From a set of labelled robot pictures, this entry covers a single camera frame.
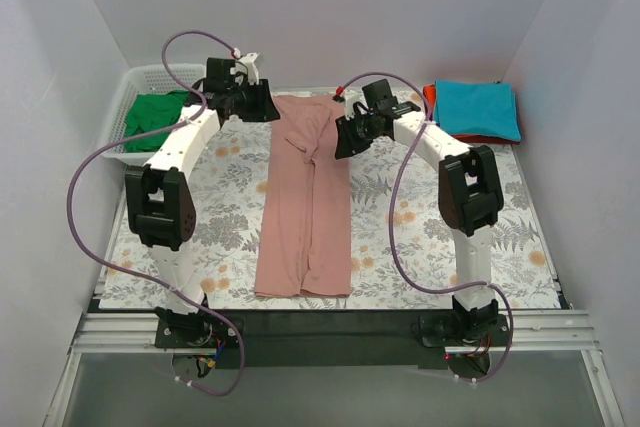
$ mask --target pant leg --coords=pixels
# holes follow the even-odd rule
[[[331,117],[318,138],[312,154],[313,220],[309,271],[302,291],[322,296],[351,293],[351,179],[349,160],[335,159],[338,131],[335,119],[344,115],[343,107],[330,96],[323,96]]]

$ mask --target pink pants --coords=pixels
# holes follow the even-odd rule
[[[349,295],[349,162],[335,159],[343,107],[330,95],[274,101],[256,295]]]

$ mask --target floral tablecloth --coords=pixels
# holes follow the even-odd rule
[[[309,96],[310,92],[281,92]],[[398,93],[401,100],[408,93]],[[391,188],[407,148],[378,139],[350,159],[351,285],[348,298],[264,299],[253,293],[269,167],[269,124],[230,120],[209,142],[189,179],[198,214],[192,239],[196,274],[214,309],[429,309],[450,308],[451,296],[409,287],[390,255],[388,222],[408,274],[421,285],[456,283],[449,228],[437,205],[437,175],[417,156],[403,176],[389,219]],[[494,229],[493,280],[514,308],[559,308],[538,226],[510,146],[493,146],[505,197]],[[129,231],[126,213],[113,250],[118,265],[158,275],[148,249]],[[153,308],[166,302],[162,288],[109,270],[102,308]]]

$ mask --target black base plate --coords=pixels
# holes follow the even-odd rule
[[[446,332],[447,326],[456,322],[455,314],[452,310],[448,311],[427,311],[420,314],[420,334],[422,343],[425,347],[447,347],[456,344],[461,339],[448,336]],[[504,346],[509,339],[509,331],[507,329],[507,318],[504,315],[498,315],[496,323],[486,326],[482,330],[480,337],[491,335],[491,344]]]
[[[444,346],[425,348],[419,325],[430,316],[441,317],[451,310],[218,312],[241,327],[247,367],[417,365],[447,369]],[[508,332],[502,331],[503,325],[506,320],[500,316],[489,331],[494,346],[506,345]],[[158,323],[158,348],[197,351],[215,347],[210,343],[194,347],[173,332],[166,335],[166,328],[163,322]],[[449,339],[445,345],[460,343]],[[225,348],[216,368],[235,369],[238,363],[238,349]]]

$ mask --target white basket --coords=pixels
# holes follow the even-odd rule
[[[188,85],[193,85],[205,75],[205,66],[201,64],[170,64],[176,76]],[[118,86],[116,95],[111,101],[109,114],[100,134],[99,146],[122,139],[125,130],[125,119],[129,109],[140,94],[166,94],[181,89],[164,69],[163,65],[147,65],[136,67],[126,73]],[[124,146],[119,145],[104,152],[103,157],[118,159],[127,165],[144,165],[154,152],[127,153]]]

